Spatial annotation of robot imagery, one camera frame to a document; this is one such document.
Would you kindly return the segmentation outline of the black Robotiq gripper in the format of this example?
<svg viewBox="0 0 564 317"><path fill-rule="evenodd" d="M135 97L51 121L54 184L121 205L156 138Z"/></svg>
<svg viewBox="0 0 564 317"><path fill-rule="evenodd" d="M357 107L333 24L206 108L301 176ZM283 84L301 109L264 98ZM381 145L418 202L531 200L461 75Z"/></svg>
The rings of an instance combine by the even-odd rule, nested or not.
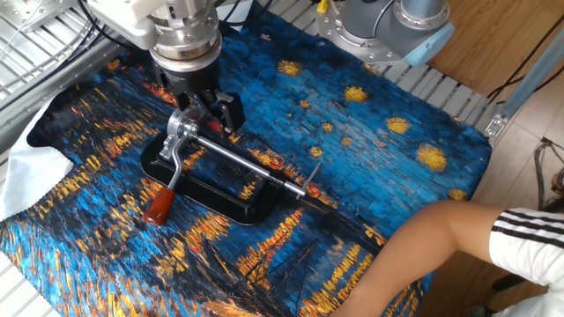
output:
<svg viewBox="0 0 564 317"><path fill-rule="evenodd" d="M195 92L215 91L215 100L208 106L211 114L220 122L226 133L234 133L245 122L241 98L233 92L219 89L220 61L217 59L200 70L180 72L169 70L152 61L157 82L173 95L177 107L184 111L190 107L200 107L201 100Z"/></svg>

